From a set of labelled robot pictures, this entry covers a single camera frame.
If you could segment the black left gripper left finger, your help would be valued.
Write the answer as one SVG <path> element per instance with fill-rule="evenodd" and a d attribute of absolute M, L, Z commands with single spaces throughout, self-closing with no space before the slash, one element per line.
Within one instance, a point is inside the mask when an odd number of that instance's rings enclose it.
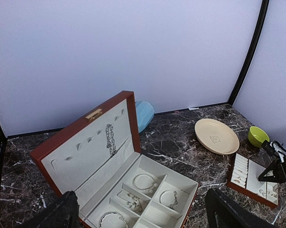
<path fill-rule="evenodd" d="M 65 192 L 31 221 L 32 228 L 75 228 L 79 205 L 74 191 Z"/>

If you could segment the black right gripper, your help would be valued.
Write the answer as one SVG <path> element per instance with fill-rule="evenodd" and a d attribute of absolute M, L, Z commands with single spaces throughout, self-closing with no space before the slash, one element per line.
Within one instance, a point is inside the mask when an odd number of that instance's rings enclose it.
<path fill-rule="evenodd" d="M 286 182 L 286 158 L 282 163 L 276 159 L 259 175 L 259 181 L 285 183 Z"/>

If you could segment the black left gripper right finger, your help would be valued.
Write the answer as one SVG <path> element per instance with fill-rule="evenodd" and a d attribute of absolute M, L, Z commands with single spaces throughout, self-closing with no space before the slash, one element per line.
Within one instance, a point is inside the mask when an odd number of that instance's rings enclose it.
<path fill-rule="evenodd" d="M 205 196 L 208 225 L 211 228 L 274 228 L 275 225 L 250 213 L 219 189 Z"/>

